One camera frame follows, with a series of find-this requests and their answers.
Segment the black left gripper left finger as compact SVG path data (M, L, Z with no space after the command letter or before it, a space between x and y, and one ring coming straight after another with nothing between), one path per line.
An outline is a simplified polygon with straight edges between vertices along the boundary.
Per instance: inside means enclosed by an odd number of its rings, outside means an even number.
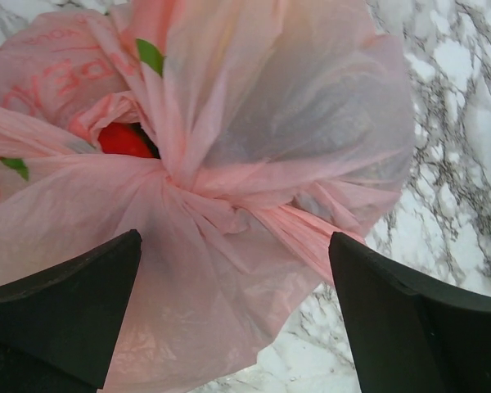
M140 263L132 229L0 286L0 389L101 389Z

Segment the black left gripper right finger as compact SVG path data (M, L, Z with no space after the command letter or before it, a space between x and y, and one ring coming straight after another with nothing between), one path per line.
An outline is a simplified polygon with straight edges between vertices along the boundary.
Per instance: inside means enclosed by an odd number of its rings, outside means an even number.
M491 297L334 233L334 285L363 392L491 392Z

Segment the red fake fruit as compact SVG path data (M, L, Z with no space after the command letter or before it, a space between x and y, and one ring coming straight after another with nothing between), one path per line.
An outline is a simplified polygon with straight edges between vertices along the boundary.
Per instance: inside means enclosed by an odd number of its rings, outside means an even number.
M99 133L98 142L106 154L156 158L141 131L133 124L111 123Z

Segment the pink plastic bag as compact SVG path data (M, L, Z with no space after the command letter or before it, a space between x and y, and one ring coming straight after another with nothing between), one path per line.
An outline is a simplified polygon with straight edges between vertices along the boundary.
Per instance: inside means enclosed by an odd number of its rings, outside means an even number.
M363 1L131 1L0 46L0 285L130 229L142 261L109 392L187 392L255 363L400 197L401 40ZM111 123L156 158L106 154Z

